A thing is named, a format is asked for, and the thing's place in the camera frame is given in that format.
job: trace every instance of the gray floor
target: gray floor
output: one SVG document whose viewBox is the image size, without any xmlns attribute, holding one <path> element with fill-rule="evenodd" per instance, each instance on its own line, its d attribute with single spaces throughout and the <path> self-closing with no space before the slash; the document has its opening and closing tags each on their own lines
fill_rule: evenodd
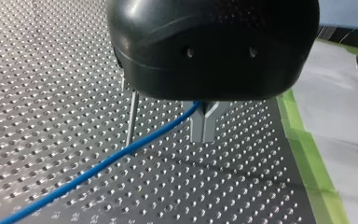
<svg viewBox="0 0 358 224">
<path fill-rule="evenodd" d="M 312 133 L 342 199 L 358 223 L 358 74 L 355 56 L 316 42 L 294 96 L 306 131 Z"/>
</svg>

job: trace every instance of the cable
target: cable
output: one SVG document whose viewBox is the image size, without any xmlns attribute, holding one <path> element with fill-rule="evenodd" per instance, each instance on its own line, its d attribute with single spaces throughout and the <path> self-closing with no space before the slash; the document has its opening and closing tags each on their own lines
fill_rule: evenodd
<svg viewBox="0 0 358 224">
<path fill-rule="evenodd" d="M 45 197 L 41 198 L 40 200 L 28 205 L 27 207 L 21 209 L 20 211 L 0 220 L 0 224 L 7 224 L 7 223 L 14 223 L 17 221 L 20 221 L 21 219 L 28 217 L 33 212 L 37 211 L 40 208 L 43 208 L 49 203 L 52 203 L 55 199 L 60 198 L 62 195 L 68 193 L 72 189 L 75 189 L 78 185 L 82 184 L 86 180 L 90 179 L 94 175 L 97 175 L 101 170 L 105 169 L 109 165 L 111 165 L 113 162 L 118 161 L 122 157 L 124 157 L 127 154 L 131 154 L 135 152 L 138 148 L 143 147 L 144 145 L 152 142 L 153 140 L 161 137 L 163 134 L 169 132 L 174 127 L 179 125 L 182 121 L 189 118 L 200 106 L 200 102 L 195 102 L 193 106 L 187 110 L 183 115 L 181 115 L 179 118 L 175 119 L 171 123 L 168 123 L 167 125 L 163 126 L 159 130 L 149 134 L 145 138 L 127 146 L 118 151 L 117 153 L 111 155 L 110 157 L 106 158 L 104 161 L 102 161 L 99 164 L 96 164 L 94 167 L 89 169 L 86 173 L 83 175 L 78 176 L 71 182 L 63 185 L 62 187 L 52 191 L 50 194 L 46 195 Z"/>
</svg>

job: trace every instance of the blue wire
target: blue wire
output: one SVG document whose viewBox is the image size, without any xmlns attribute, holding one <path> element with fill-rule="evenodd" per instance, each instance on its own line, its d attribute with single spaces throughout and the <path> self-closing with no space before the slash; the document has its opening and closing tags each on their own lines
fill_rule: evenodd
<svg viewBox="0 0 358 224">
<path fill-rule="evenodd" d="M 75 189 L 78 185 L 82 184 L 86 180 L 90 179 L 94 175 L 97 175 L 101 170 L 105 169 L 109 165 L 111 165 L 113 162 L 118 161 L 122 157 L 124 157 L 127 154 L 131 154 L 135 152 L 138 148 L 143 147 L 144 145 L 152 142 L 153 140 L 161 137 L 163 134 L 169 132 L 174 127 L 179 125 L 182 121 L 189 118 L 200 106 L 200 102 L 195 102 L 193 106 L 187 110 L 183 115 L 181 115 L 179 118 L 175 119 L 171 123 L 168 123 L 167 125 L 163 126 L 161 129 L 155 131 L 154 133 L 149 134 L 145 138 L 132 143 L 131 145 L 124 147 L 117 153 L 111 155 L 110 157 L 106 158 L 101 163 L 95 165 L 91 169 L 89 169 L 86 173 L 83 175 L 78 176 L 71 182 L 63 185 L 62 187 L 52 191 L 50 194 L 46 195 L 42 199 L 28 205 L 28 207 L 25 207 L 21 209 L 20 211 L 0 220 L 0 224 L 7 224 L 7 223 L 14 223 L 17 221 L 20 221 L 21 219 L 28 217 L 33 212 L 37 211 L 40 208 L 43 208 L 49 203 L 52 203 L 55 199 L 60 198 L 62 195 L 66 194 L 67 192 L 71 191 L 72 189 Z"/>
</svg>

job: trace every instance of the metal rod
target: metal rod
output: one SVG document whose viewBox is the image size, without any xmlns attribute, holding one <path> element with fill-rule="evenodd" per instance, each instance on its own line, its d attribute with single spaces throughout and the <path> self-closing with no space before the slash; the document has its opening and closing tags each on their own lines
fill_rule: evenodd
<svg viewBox="0 0 358 224">
<path fill-rule="evenodd" d="M 127 131 L 126 147 L 132 143 L 133 133 L 135 130 L 136 113 L 138 112 L 138 104 L 139 104 L 139 92 L 133 91 L 132 98 L 131 98 L 130 123 L 129 123 L 129 129 Z"/>
</svg>

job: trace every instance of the robot end effector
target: robot end effector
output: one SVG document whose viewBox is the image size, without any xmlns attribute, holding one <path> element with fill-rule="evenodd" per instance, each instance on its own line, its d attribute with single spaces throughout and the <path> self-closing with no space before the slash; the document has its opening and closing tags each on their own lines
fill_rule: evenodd
<svg viewBox="0 0 358 224">
<path fill-rule="evenodd" d="M 191 118 L 192 142 L 213 141 L 228 101 L 289 89 L 319 26 L 317 0 L 109 0 L 107 12 L 133 96 L 206 102 Z"/>
</svg>

